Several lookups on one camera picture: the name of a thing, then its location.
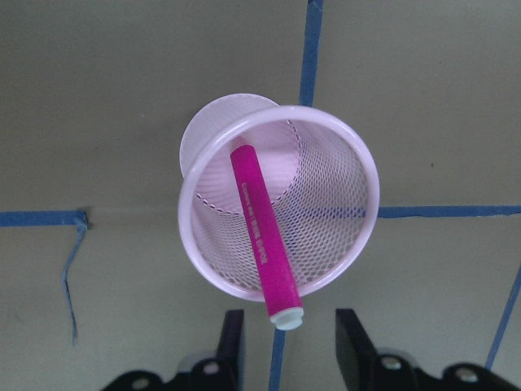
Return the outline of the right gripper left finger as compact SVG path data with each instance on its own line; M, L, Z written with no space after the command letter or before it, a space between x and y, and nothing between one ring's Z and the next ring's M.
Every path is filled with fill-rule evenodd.
M216 352L198 361L191 370L191 390L243 389L243 329L244 311L228 310Z

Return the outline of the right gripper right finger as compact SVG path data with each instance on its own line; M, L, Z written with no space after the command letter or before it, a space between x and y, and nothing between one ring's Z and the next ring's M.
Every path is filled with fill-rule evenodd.
M401 356L379 353L354 310L335 311L335 352L348 390L414 390L415 377Z

